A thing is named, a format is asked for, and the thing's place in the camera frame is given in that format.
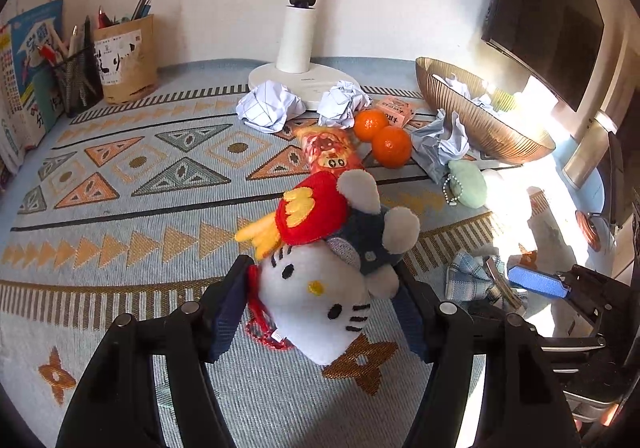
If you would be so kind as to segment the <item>hello kitty plush toy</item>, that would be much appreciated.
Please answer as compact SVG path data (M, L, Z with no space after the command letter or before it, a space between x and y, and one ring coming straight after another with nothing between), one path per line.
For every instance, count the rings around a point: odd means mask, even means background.
M382 205L367 171L312 173L234 236L253 246L256 259L247 332L329 366L361 335L372 300L398 293L394 268L420 231L410 209Z

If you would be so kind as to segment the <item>round brown object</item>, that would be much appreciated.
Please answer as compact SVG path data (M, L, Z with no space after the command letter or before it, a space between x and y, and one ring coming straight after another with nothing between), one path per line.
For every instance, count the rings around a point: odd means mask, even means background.
M592 217L588 213L576 210L575 219L589 248L593 249L594 252L599 252L601 250L601 239Z

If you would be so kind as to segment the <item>woven brown basket bowl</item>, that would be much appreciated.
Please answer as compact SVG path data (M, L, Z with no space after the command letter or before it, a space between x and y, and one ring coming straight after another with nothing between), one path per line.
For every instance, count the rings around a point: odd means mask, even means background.
M444 109L447 115L457 112L471 144L496 160L520 165L555 151L555 142L545 130L522 132L475 105L472 99L486 90L482 79L469 71L435 58L419 57L416 82L428 106Z

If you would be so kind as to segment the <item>crumpled paper near basket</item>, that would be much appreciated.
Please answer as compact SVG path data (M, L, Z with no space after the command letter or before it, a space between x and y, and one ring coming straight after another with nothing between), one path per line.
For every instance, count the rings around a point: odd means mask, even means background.
M468 135L457 112L450 113L451 129L446 127L447 112L439 108L436 118L410 134L411 158L437 185L444 179L447 164L462 159L470 149Z

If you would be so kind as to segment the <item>patterned woven table mat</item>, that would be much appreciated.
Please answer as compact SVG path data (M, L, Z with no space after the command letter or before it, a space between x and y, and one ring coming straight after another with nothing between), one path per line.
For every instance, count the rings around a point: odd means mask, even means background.
M140 101L61 120L3 193L1 384L43 445L113 319L198 298L252 252L235 232L306 176L294 127L236 116L248 71L178 68ZM430 370L382 301L328 368L239 330L209 374L240 447L398 447Z

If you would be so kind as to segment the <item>orange mandarin front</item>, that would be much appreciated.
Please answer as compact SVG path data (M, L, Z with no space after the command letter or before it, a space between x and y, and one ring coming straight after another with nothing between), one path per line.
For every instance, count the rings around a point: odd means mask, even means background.
M399 169L409 161L412 145L404 129L388 125L373 136L371 148L379 164L387 169Z

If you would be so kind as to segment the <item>orange small card packet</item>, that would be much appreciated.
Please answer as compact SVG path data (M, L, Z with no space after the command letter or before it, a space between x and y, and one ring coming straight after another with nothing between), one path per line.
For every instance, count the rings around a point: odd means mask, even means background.
M416 114L410 103L393 96L386 96L377 101L375 108L384 113L393 127L405 127Z

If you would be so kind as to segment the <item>orange mandarin back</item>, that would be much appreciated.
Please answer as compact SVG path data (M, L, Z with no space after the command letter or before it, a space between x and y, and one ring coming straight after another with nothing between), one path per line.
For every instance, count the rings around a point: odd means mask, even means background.
M371 143L378 131L387 127L390 123L384 112L380 109L364 109L355 116L352 130L356 138L363 143Z

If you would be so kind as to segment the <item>red snack packet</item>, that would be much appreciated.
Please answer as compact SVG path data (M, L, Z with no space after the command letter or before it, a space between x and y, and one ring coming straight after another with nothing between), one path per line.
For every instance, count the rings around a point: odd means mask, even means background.
M311 125L297 129L295 135L311 174L329 172L340 176L345 171L362 169L356 149L344 130Z

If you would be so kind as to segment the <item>black monitor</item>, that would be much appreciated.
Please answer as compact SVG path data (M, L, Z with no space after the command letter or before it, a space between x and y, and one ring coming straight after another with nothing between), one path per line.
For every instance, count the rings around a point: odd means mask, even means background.
M492 0L482 39L576 110L596 66L603 29L597 0Z

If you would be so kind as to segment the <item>crumpled paper ball back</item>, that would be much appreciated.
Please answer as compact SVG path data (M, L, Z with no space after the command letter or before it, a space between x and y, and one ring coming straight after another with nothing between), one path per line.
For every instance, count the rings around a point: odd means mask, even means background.
M338 81L321 96L317 107L318 124L321 127L350 129L355 124L357 113L367 109L371 104L371 98L358 84Z

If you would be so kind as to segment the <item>black mesh pen holder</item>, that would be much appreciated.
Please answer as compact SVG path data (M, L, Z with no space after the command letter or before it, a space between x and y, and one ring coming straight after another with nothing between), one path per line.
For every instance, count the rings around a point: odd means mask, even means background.
M94 46L86 46L53 67L67 117L75 117L103 100Z

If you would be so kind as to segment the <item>crumpled paper ball left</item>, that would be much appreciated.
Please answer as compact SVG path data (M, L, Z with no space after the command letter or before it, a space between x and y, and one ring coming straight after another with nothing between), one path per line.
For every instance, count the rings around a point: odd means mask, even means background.
M287 86L271 80L255 86L235 107L236 114L247 127L266 134L281 132L288 120L303 115L306 110L299 96Z

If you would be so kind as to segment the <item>white desk lamp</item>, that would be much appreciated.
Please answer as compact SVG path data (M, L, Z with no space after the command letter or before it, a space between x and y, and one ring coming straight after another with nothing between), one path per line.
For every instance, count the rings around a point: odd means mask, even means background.
M288 0L277 60L255 68L248 75L250 88L267 80L279 82L299 96L308 110L316 110L322 95L336 83L358 84L341 70L311 61L316 3L317 0Z

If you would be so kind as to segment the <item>brown paper pen holder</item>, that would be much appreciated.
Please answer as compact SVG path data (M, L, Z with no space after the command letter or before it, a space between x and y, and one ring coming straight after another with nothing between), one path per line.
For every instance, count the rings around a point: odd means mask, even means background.
M137 101L157 87L154 16L93 31L94 56L104 101Z

